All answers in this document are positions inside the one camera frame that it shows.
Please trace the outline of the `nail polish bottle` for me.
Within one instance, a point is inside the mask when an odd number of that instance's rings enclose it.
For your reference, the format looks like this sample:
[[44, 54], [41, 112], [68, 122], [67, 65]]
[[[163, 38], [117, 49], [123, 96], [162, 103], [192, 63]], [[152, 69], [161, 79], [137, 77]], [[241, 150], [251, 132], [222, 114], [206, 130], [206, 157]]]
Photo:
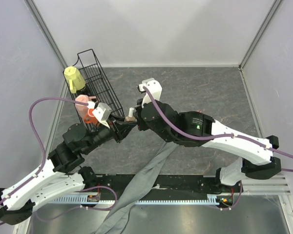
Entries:
[[125, 117], [125, 121], [126, 122], [135, 122], [136, 121], [136, 118], [135, 117], [128, 117], [128, 116], [126, 116]]

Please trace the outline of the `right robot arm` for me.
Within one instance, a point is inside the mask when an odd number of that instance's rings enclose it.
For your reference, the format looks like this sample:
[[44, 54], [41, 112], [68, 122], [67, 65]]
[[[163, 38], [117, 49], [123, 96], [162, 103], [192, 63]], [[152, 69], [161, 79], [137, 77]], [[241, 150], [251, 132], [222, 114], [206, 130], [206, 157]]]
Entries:
[[135, 110], [140, 131], [152, 130], [165, 142], [214, 148], [238, 156], [235, 162], [217, 170], [214, 186], [220, 192], [246, 178], [266, 180], [281, 172], [281, 160], [272, 152], [278, 147], [276, 136], [249, 136], [211, 116], [196, 111], [178, 113], [160, 101], [144, 103], [139, 99]]

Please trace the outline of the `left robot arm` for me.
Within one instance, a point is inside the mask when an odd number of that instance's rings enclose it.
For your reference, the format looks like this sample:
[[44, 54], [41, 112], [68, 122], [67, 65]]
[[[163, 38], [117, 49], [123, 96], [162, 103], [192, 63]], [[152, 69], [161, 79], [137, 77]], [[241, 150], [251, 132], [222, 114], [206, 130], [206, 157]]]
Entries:
[[10, 188], [0, 188], [0, 224], [19, 224], [49, 201], [71, 192], [94, 191], [98, 179], [91, 167], [72, 171], [84, 162], [84, 155], [112, 139], [121, 142], [137, 125], [135, 120], [115, 116], [107, 123], [91, 130], [80, 123], [71, 125], [63, 142], [44, 156], [37, 169]]

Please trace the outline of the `grey sleeve forearm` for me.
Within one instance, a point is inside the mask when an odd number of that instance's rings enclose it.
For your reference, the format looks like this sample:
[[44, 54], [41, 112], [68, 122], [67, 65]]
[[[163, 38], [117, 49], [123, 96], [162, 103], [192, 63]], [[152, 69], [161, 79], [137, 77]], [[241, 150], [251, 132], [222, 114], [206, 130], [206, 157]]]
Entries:
[[123, 232], [129, 221], [131, 208], [151, 191], [168, 156], [177, 147], [178, 145], [173, 142], [162, 145], [155, 157], [126, 186], [116, 205], [97, 229], [97, 234], [120, 234]]

